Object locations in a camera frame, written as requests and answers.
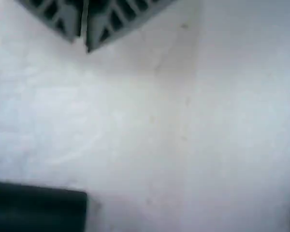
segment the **black object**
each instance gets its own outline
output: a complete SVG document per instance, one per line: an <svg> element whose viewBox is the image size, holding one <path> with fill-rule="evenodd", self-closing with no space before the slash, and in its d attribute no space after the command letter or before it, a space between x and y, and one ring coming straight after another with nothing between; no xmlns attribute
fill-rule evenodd
<svg viewBox="0 0 290 232"><path fill-rule="evenodd" d="M50 28L72 42L85 18L88 51L140 26L174 0L18 0Z"/></svg>
<svg viewBox="0 0 290 232"><path fill-rule="evenodd" d="M0 232L83 232L84 192L0 183Z"/></svg>

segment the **white surface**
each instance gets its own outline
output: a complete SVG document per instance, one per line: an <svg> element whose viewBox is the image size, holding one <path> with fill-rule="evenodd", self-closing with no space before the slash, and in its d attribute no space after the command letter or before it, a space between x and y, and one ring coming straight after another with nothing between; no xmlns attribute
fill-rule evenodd
<svg viewBox="0 0 290 232"><path fill-rule="evenodd" d="M0 180L88 190L103 232L290 232L290 0L81 44L0 0Z"/></svg>

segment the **white wall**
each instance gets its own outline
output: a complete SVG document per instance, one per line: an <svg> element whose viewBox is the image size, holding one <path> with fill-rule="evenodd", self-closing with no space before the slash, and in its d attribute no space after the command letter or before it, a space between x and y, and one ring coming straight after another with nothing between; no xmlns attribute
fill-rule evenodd
<svg viewBox="0 0 290 232"><path fill-rule="evenodd" d="M102 232L289 232L290 0L180 0L89 56L0 0L0 180L86 189Z"/></svg>

